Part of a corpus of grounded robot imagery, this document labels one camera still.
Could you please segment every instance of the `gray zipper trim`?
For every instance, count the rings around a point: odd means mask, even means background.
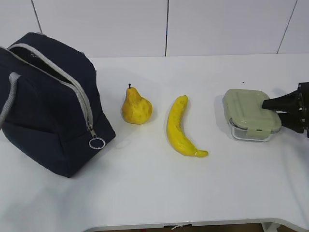
[[[8,51],[8,52],[11,53],[15,58],[17,58],[18,60],[22,61],[23,63],[25,63],[25,64],[27,64],[27,65],[29,65],[29,66],[31,66],[31,67],[33,67],[33,68],[35,68],[35,69],[37,69],[37,70],[43,72],[44,74],[46,74],[46,75],[48,75],[48,76],[54,78],[55,80],[57,80],[58,82],[60,82],[60,83],[63,84],[64,86],[69,87],[70,89],[72,89],[72,90],[74,91],[75,95],[77,96],[78,102],[79,102],[79,104],[80,104],[80,106],[81,106],[81,109],[82,109],[82,112],[83,112],[83,115],[84,115],[84,118],[85,118],[86,126],[88,127],[88,119],[87,119],[87,110],[86,110],[86,106],[84,105],[84,101],[83,101],[83,98],[82,98],[80,92],[76,89],[75,86],[73,86],[72,84],[69,84],[69,83],[67,83],[67,82],[61,81],[61,80],[59,80],[58,78],[55,78],[54,76],[52,76],[51,74],[45,72],[44,70],[42,70],[42,69],[40,69],[40,68],[34,66],[33,64],[28,63],[27,61],[25,61],[24,59],[22,59],[21,57],[19,57],[19,56],[16,55],[15,53],[11,52],[10,50],[8,50],[8,49],[6,49],[6,48],[4,48],[4,47],[1,47],[1,46],[0,46],[0,48],[1,48],[1,49],[4,49],[4,50],[6,50],[6,51]]]
[[[18,43],[18,44],[14,44],[12,46],[10,46],[8,49],[12,49],[14,47],[22,47],[24,49],[27,49],[28,51],[34,53],[37,57],[39,57],[44,63],[46,63],[49,67],[51,67],[52,69],[54,69],[57,73],[59,73],[61,76],[63,76],[64,78],[66,78],[68,81],[70,81],[72,83],[72,85],[77,89],[77,91],[80,93],[80,95],[76,95],[77,98],[79,98],[80,96],[82,96],[82,101],[84,102],[84,105],[81,104],[81,108],[83,109],[83,107],[85,106],[85,111],[87,112],[87,125],[93,125],[93,116],[92,116],[92,110],[91,110],[91,106],[90,106],[90,102],[89,99],[86,95],[86,93],[84,92],[84,89],[82,88],[82,86],[79,84],[78,81],[76,81],[72,76],[70,76],[68,73],[66,73],[64,70],[62,70],[59,66],[57,66],[55,63],[53,63],[51,60],[49,60],[46,56],[44,56],[44,54],[42,54],[39,50],[35,49],[34,47],[29,46],[28,44],[25,43]]]

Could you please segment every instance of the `zipper pull ring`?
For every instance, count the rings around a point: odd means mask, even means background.
[[[105,145],[106,145],[105,140],[100,138],[100,137],[97,137],[97,134],[96,134],[96,132],[93,129],[91,124],[88,124],[88,131],[90,131],[91,137],[92,137],[92,139],[89,141],[89,146],[92,149],[94,149],[94,150],[101,150],[103,147],[105,147]],[[102,142],[102,146],[99,146],[99,147],[93,146],[92,142],[95,141],[95,140],[100,140]]]

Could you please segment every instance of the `yellow pear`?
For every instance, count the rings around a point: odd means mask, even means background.
[[[122,106],[124,120],[128,123],[143,124],[150,118],[152,112],[151,103],[129,84],[129,88],[126,89],[126,100]]]

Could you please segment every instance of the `zipper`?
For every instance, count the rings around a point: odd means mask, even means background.
[[[19,57],[18,55],[16,55],[15,53],[13,53],[12,51],[10,51],[10,49],[15,48],[15,47],[21,47],[24,48],[28,51],[30,51],[32,54],[34,54],[37,58],[39,58],[40,60],[42,60],[45,64],[47,64],[49,67],[51,67],[53,70],[55,70],[58,74],[60,74],[61,76],[63,76],[65,79],[67,79],[70,83],[64,82],[59,80],[58,78],[50,75],[49,73],[45,72],[44,70],[30,64],[29,62],[23,60],[21,57]],[[46,75],[56,79],[58,82],[60,82],[61,84],[71,88],[78,101],[79,104],[81,106],[84,118],[85,118],[85,122],[86,122],[86,128],[88,131],[90,131],[91,133],[91,137],[92,139],[89,141],[89,146],[92,149],[102,149],[105,146],[105,141],[102,138],[97,137],[97,134],[95,133],[94,129],[93,129],[93,115],[92,115],[92,109],[91,109],[91,105],[89,102],[89,98],[87,97],[84,89],[82,88],[82,86],[79,84],[78,81],[76,81],[72,76],[70,76],[68,73],[66,73],[64,70],[62,70],[59,66],[57,66],[56,64],[54,64],[51,60],[49,60],[47,57],[44,56],[44,54],[42,54],[39,50],[35,49],[34,47],[29,46],[28,44],[25,43],[18,43],[18,44],[14,44],[12,46],[10,46],[8,49],[6,49],[8,52],[10,52],[14,57],[16,57],[17,59],[19,59],[20,61],[26,63],[27,65],[30,65],[38,70],[40,70],[41,72],[45,73]],[[92,146],[92,141],[94,140],[101,140],[103,142],[103,146],[101,147],[94,147]]]

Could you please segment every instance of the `metal key ring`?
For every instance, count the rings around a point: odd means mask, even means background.
[[[101,147],[92,146],[91,143],[92,143],[92,141],[94,141],[94,140],[100,140],[100,141],[102,141],[102,142],[103,142],[103,146],[101,146]],[[102,138],[99,138],[99,137],[93,138],[93,139],[91,139],[91,140],[89,141],[89,146],[90,146],[92,149],[95,149],[95,150],[101,150],[103,147],[105,147],[105,145],[106,145],[105,140],[102,139]]]

